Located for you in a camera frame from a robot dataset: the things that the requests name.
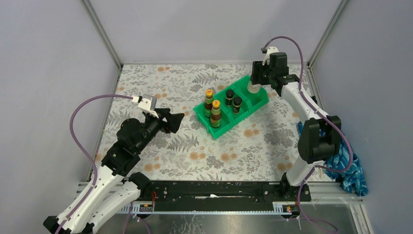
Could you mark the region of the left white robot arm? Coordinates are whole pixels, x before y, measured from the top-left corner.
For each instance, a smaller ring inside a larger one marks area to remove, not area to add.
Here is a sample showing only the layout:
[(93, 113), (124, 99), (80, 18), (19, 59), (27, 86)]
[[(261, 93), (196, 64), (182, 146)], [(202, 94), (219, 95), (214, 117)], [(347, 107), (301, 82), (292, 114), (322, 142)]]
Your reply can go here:
[(152, 181), (144, 174), (129, 172), (140, 154), (158, 132), (176, 133), (183, 113), (156, 108), (155, 115), (145, 113), (145, 121), (129, 118), (122, 122), (117, 141), (107, 151), (101, 165), (75, 201), (57, 216), (49, 216), (43, 226), (52, 234), (91, 234), (128, 203), (146, 200)]

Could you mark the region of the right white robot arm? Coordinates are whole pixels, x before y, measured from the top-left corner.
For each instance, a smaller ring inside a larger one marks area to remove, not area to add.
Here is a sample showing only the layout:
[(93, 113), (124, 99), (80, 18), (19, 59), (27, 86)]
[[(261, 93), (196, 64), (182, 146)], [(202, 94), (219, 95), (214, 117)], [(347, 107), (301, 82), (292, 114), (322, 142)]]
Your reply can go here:
[(310, 171), (339, 152), (341, 120), (323, 111), (303, 89), (299, 77), (289, 74), (287, 55), (276, 47), (269, 47), (262, 61), (253, 62), (247, 89), (254, 94), (264, 85), (271, 86), (287, 101), (302, 123), (299, 157), (282, 176), (279, 188), (281, 198), (291, 201)]

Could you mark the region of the small black cap spice jar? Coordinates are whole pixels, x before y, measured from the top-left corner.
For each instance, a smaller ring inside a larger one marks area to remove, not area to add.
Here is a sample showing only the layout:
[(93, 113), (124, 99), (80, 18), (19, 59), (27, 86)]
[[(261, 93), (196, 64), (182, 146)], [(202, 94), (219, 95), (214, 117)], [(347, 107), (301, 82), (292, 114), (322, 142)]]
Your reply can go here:
[(232, 100), (234, 98), (234, 91), (232, 89), (228, 89), (225, 92), (225, 105), (230, 107), (232, 105)]

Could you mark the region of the green cap chili sauce bottle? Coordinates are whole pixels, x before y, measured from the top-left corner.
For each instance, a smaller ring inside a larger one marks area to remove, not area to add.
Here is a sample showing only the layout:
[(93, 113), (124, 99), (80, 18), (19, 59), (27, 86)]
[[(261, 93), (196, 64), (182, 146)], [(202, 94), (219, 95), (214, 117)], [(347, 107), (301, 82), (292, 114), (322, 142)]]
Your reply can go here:
[(210, 113), (210, 124), (214, 128), (219, 128), (221, 126), (221, 103), (219, 100), (214, 100), (212, 102), (212, 108)]

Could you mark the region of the large clear black lid jar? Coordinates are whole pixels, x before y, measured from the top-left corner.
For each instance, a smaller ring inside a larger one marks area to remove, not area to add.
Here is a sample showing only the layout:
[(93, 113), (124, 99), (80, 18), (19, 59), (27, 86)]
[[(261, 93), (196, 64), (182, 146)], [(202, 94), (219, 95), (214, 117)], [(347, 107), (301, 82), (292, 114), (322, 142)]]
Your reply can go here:
[(248, 92), (252, 94), (256, 94), (260, 91), (261, 85), (260, 84), (252, 84), (251, 82), (247, 85)]

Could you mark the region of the yellow cap sauce bottle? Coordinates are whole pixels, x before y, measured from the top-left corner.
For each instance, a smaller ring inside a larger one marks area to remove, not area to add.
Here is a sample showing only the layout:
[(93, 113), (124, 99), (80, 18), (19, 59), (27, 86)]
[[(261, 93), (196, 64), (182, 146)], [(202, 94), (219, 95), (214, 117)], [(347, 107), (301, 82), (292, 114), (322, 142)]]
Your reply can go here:
[(207, 118), (210, 118), (211, 115), (212, 103), (214, 101), (213, 94), (214, 92), (211, 89), (207, 89), (205, 92), (204, 115)]

